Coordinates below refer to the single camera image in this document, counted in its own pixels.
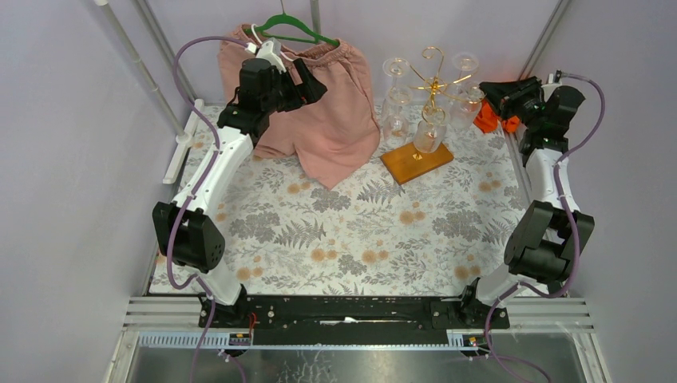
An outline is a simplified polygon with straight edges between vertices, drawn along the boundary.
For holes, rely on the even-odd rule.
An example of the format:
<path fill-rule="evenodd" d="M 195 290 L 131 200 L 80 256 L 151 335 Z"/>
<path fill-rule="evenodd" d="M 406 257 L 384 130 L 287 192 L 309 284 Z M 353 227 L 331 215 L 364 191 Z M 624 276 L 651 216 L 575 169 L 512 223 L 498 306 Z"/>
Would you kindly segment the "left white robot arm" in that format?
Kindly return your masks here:
<path fill-rule="evenodd" d="M 237 169 L 269 127 L 271 114 L 314 104 L 327 91 L 303 59 L 295 59 L 293 65 L 295 70 L 290 71 L 264 58 L 243 62 L 234 97 L 219 115 L 209 154 L 185 188 L 152 211 L 167 265 L 187 269 L 219 304 L 217 318 L 230 328 L 245 323 L 248 308 L 238 300 L 242 285 L 226 275 L 226 240 L 216 226 L 216 211 Z"/>

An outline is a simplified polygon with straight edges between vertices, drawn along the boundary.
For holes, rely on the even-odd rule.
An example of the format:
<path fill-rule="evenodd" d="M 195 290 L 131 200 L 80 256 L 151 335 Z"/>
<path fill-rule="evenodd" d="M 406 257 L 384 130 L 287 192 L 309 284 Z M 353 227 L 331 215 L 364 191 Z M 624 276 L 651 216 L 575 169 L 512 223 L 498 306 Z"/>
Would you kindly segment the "ribbed clear wine glass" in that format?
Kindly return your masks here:
<path fill-rule="evenodd" d="M 480 112 L 485 93 L 477 82 L 461 85 L 450 109 L 450 125 L 455 129 L 469 128 Z"/>

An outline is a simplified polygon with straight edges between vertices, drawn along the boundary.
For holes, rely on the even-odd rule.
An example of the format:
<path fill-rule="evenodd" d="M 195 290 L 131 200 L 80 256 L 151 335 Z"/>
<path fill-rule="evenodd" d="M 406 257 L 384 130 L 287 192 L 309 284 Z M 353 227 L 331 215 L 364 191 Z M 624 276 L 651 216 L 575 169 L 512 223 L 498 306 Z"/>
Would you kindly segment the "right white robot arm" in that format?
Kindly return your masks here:
<path fill-rule="evenodd" d="M 489 307 L 522 290 L 542 298 L 564 294 L 594 230 L 595 220 L 580 210 L 568 181 L 569 158 L 578 148 L 570 147 L 567 133 L 585 97 L 562 84 L 564 76 L 556 72 L 546 83 L 530 77 L 479 85 L 498 117 L 516 117 L 525 127 L 519 152 L 532 202 L 509 237 L 503 264 L 463 291 L 457 316 L 470 329 L 489 319 Z"/>

